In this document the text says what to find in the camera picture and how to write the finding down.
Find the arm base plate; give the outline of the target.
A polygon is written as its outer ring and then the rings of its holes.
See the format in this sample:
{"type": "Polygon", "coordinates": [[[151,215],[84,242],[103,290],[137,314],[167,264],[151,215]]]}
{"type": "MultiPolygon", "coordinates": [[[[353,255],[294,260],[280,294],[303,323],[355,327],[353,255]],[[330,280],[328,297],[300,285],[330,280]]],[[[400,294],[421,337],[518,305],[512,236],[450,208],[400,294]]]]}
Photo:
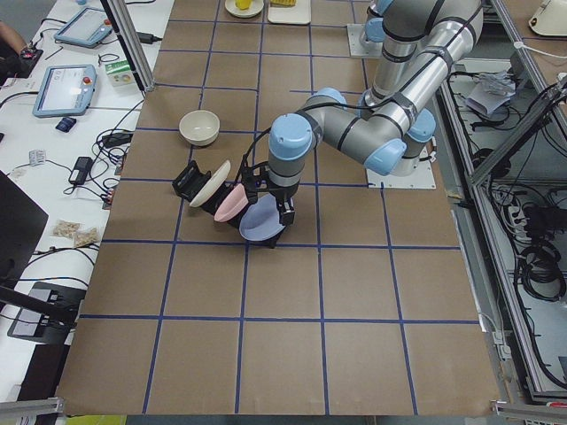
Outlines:
{"type": "Polygon", "coordinates": [[[386,176],[367,170],[367,181],[375,189],[436,189],[432,170],[435,152],[423,149],[419,158],[403,159],[397,168],[386,176]]]}
{"type": "Polygon", "coordinates": [[[385,36],[381,21],[348,24],[346,32],[352,58],[379,58],[381,56],[385,36]]]}

